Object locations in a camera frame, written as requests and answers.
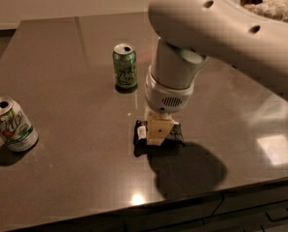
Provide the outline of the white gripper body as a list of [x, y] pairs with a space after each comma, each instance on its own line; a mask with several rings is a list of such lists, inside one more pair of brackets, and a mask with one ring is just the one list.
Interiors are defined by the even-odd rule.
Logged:
[[157, 83], [148, 73], [145, 80], [145, 98], [149, 107], [158, 113], [176, 113], [183, 110], [193, 94], [193, 87], [178, 90]]

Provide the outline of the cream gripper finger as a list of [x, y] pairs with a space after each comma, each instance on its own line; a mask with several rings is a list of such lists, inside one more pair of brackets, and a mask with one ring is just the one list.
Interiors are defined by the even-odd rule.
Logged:
[[147, 115], [147, 144], [160, 146], [174, 124], [175, 121], [169, 113], [150, 111]]

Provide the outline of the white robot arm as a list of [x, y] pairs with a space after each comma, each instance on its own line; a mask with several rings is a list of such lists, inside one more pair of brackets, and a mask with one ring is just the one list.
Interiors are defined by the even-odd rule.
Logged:
[[240, 0], [150, 0], [158, 45], [146, 76], [147, 143], [159, 146], [213, 57], [288, 101], [288, 23], [249, 12]]

